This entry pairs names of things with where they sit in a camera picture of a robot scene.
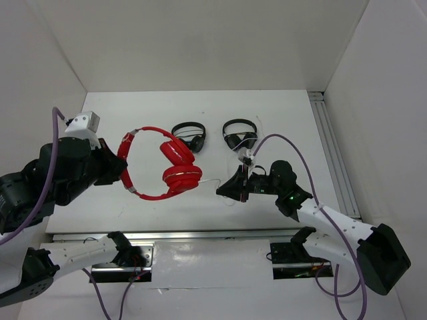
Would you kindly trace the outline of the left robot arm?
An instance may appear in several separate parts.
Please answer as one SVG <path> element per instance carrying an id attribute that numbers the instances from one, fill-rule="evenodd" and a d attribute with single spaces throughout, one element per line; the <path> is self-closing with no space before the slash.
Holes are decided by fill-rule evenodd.
<path id="1" fill-rule="evenodd" d="M 127 167 L 105 141 L 64 137 L 54 150 L 48 143 L 22 171 L 1 177 L 1 306 L 33 299 L 59 278 L 100 263 L 146 266 L 145 251 L 120 231 L 70 247 L 36 249 L 33 236 L 56 206 L 66 206 L 92 185 L 111 185 Z"/>

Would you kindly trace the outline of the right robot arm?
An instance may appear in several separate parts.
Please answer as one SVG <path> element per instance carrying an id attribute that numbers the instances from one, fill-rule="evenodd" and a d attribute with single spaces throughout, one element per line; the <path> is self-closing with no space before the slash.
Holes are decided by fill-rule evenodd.
<path id="1" fill-rule="evenodd" d="M 327 260 L 360 273 L 365 285 L 379 295 L 387 295 L 411 266 L 391 227 L 363 223 L 320 203 L 314 192 L 297 184 L 297 175 L 287 161 L 274 161 L 270 171 L 262 174 L 250 173 L 246 165 L 240 165 L 216 189 L 217 195 L 242 203 L 251 193 L 275 195 L 279 212 L 303 225 L 290 244 L 272 253 L 274 263 Z"/>

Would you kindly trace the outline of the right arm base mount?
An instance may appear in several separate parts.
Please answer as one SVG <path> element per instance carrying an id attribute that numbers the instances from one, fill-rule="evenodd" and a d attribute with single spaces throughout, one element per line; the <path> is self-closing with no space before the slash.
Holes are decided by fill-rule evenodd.
<path id="1" fill-rule="evenodd" d="M 320 270 L 320 277 L 332 277 L 331 263 L 314 257 L 298 257 L 290 242 L 270 243 L 266 259 L 272 263 L 274 279 L 314 278 Z"/>

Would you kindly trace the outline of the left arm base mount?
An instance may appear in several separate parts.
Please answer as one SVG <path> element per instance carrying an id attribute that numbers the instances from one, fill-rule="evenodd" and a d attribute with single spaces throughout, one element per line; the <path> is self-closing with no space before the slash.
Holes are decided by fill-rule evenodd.
<path id="1" fill-rule="evenodd" d="M 151 282 L 154 242 L 132 241 L 131 244 L 139 247 L 141 254 L 130 257 L 124 265 L 99 263 L 89 268 L 97 283 L 129 283 L 137 276 L 136 283 Z"/>

